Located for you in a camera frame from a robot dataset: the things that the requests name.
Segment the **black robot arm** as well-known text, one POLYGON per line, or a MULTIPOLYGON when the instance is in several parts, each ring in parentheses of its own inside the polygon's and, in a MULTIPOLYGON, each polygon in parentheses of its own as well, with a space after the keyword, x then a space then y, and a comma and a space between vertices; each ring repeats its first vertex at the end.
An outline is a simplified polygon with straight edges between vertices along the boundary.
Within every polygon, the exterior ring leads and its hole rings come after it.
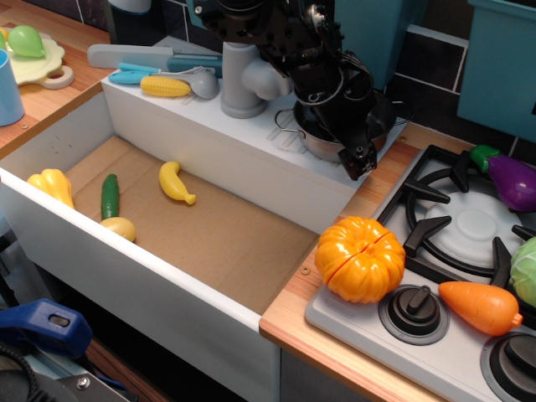
POLYGON ((221 41, 256 46, 292 81, 296 123, 341 145, 337 157, 352 180, 376 167, 367 124, 374 79, 343 49, 332 1, 196 1, 193 11, 221 41))

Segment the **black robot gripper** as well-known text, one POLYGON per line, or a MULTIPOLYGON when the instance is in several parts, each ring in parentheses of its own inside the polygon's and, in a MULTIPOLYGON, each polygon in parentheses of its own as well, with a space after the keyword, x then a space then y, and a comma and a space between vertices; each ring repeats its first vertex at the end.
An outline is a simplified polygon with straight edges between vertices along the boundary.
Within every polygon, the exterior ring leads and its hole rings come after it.
POLYGON ((309 133, 330 135, 344 147, 338 158, 353 181, 373 171, 378 157, 366 118, 375 105, 374 79, 358 56, 346 50, 296 60, 291 79, 299 126, 309 133), (360 161, 351 153, 362 153, 360 161))

